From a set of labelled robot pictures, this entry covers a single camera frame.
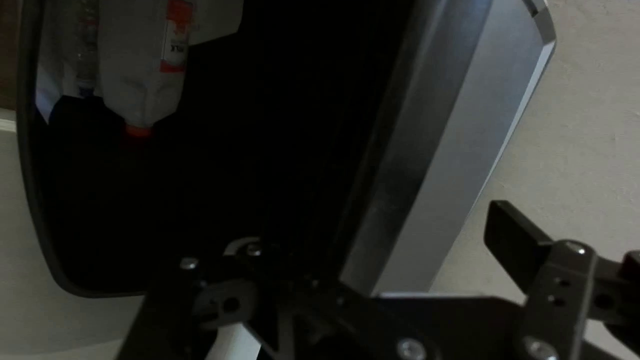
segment white surface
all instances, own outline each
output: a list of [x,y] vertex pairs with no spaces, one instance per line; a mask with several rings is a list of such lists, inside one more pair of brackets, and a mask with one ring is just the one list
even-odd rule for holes
[[[556,56],[437,278],[438,294],[518,298],[483,249],[492,197],[613,258],[640,248],[640,2],[553,0],[550,7]],[[111,360],[138,300],[62,294],[42,263],[18,184],[14,136],[0,133],[0,360]],[[634,358],[598,328],[590,337]]]

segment bolt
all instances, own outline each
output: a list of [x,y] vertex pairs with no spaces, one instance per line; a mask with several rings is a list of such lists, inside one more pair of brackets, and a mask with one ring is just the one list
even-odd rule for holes
[[577,251],[577,253],[586,253],[586,248],[580,244],[580,241],[564,241],[572,251]]
[[522,342],[524,342],[526,352],[534,360],[560,360],[556,347],[550,345],[549,342],[536,340],[532,335],[524,335]]
[[246,253],[252,255],[252,258],[262,255],[261,244],[249,244],[249,245],[246,245]]
[[414,337],[403,337],[396,352],[403,360],[426,360],[426,347]]
[[180,267],[192,272],[199,267],[199,258],[182,258]]

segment black metal stand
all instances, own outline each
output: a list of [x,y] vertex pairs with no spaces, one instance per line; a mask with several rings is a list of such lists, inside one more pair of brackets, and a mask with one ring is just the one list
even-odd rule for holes
[[486,244],[522,287],[498,298],[365,298],[336,278],[292,273],[269,248],[177,258],[150,287],[120,360],[202,360],[227,323],[262,344],[261,360],[577,360],[610,353],[583,340],[602,320],[638,352],[638,251],[622,263],[553,241],[495,202]]

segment screw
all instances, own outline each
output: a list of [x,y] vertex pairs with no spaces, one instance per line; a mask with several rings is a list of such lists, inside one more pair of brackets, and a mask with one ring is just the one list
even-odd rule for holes
[[586,248],[580,241],[564,241],[572,251],[586,253]]
[[414,337],[403,337],[396,352],[403,360],[426,360],[426,347]]
[[252,255],[252,258],[262,255],[261,244],[249,244],[249,245],[246,245],[246,253]]
[[199,267],[199,258],[182,258],[180,267],[192,272]]
[[524,335],[522,342],[524,342],[526,352],[534,360],[560,360],[556,347],[550,345],[549,342],[536,340],[532,335]]

